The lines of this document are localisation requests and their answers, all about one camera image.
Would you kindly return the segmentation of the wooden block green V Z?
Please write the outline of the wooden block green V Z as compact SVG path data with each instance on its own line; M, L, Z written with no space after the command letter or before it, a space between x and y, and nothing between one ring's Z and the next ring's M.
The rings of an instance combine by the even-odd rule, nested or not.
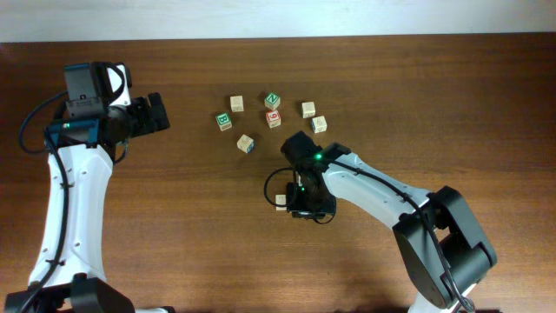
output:
M287 206L286 206L287 196L286 195L284 195L284 194L276 195L275 196L275 203L276 203L275 209L277 211L286 211L287 210Z

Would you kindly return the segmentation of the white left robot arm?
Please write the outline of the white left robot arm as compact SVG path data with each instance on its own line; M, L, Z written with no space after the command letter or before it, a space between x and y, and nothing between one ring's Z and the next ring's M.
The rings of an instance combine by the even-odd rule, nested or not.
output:
M7 312L134 312L103 269L103 207L116 152L129 140L166 130L159 93L133 98L124 63L64 68L61 105L43 130L50 195L41 250L26 290L10 293Z

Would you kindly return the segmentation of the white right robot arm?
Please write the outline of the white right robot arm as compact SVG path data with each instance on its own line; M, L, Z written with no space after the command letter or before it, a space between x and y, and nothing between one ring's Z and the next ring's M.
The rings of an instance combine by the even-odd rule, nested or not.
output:
M294 172L282 204L294 218L319 224L346 200L393 233L418 294L412 312L473 312L468 293L497 263L496 252L459 191L416 188L365 164L349 148L316 145L304 132L281 147Z

